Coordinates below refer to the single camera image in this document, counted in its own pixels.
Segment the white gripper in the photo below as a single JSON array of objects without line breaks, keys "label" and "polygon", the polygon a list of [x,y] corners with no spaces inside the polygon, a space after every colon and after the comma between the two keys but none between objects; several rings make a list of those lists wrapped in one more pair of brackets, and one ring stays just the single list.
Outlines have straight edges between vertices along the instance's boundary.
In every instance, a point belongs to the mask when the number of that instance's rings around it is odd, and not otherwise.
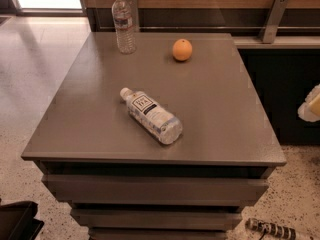
[{"label": "white gripper", "polygon": [[298,108],[298,116],[307,122],[320,120],[320,84],[316,85]]}]

